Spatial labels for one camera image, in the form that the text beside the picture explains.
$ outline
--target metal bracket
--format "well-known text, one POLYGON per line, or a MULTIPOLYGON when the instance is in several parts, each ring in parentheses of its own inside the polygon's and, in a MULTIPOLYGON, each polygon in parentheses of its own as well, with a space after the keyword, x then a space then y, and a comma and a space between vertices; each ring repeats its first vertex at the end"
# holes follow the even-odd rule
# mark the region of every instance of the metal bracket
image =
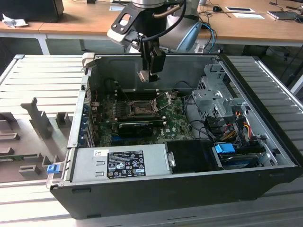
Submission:
POLYGON ((129 31, 130 27, 133 25, 134 21, 139 16, 139 14, 145 10, 146 9, 144 8, 135 7, 132 4, 129 6, 125 6, 122 12, 119 14, 119 16, 113 22, 111 29, 114 32, 117 32, 118 34, 121 35, 126 34, 129 31), (129 21, 127 22, 126 25, 122 25, 121 20, 127 14, 130 15, 129 21))

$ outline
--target blue latch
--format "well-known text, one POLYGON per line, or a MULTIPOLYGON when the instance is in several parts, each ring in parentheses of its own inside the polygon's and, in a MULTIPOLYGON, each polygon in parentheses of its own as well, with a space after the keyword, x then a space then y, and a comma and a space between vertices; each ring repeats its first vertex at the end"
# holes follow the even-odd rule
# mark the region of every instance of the blue latch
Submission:
POLYGON ((216 149, 217 154, 225 154, 225 153, 235 153, 235 148, 231 143, 220 143, 214 147, 216 149))
POLYGON ((48 174, 58 174, 60 173, 60 164, 52 164, 47 167, 46 172, 48 174))

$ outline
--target floor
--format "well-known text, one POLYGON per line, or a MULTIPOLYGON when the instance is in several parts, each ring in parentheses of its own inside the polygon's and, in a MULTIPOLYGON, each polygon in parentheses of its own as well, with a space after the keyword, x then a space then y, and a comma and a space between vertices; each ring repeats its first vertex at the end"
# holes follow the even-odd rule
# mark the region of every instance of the floor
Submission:
MULTIPOLYGON (((47 40, 49 50, 51 54, 79 54, 84 52, 80 49, 79 40, 61 40, 53 39, 47 40)), ((98 41, 98 40, 85 40, 85 47, 88 52, 95 53, 123 53, 123 47, 111 42, 111 41, 98 41)), ((218 48, 223 49, 223 52, 227 55, 241 56, 243 52, 243 45, 218 45, 218 48)), ((251 46, 251 55, 259 55, 264 48, 260 46, 251 46)), ((282 72, 292 58, 298 52, 298 47, 270 47, 266 51, 266 55, 261 60, 267 65, 267 67, 277 76, 280 77, 282 72), (285 58, 284 53, 289 53, 289 57, 285 58)), ((6 68, 15 54, 42 54, 39 43, 36 39, 22 39, 22 38, 1 38, 0 39, 0 73, 6 68)), ((289 75, 294 72, 296 67, 303 61, 303 51, 294 60, 289 69, 282 77, 282 82, 286 82, 289 75)), ((303 74, 303 70, 300 72, 296 80, 294 80, 291 86, 299 79, 303 74)))

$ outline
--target warning label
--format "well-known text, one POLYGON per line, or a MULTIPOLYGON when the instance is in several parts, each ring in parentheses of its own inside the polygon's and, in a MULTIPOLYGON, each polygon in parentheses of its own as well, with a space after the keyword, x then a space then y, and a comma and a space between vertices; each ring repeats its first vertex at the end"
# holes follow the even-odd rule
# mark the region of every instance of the warning label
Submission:
POLYGON ((108 153, 107 177, 109 179, 145 176, 143 151, 108 153))

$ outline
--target red wire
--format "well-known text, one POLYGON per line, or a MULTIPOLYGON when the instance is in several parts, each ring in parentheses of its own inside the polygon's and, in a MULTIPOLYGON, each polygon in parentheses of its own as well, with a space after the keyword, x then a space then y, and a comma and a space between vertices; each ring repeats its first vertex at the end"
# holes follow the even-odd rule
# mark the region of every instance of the red wire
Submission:
POLYGON ((231 125, 232 125, 232 124, 228 124, 228 125, 226 125, 226 126, 225 126, 225 129, 224 129, 224 135, 226 135, 226 130, 227 130, 227 127, 228 127, 228 126, 231 126, 231 125))

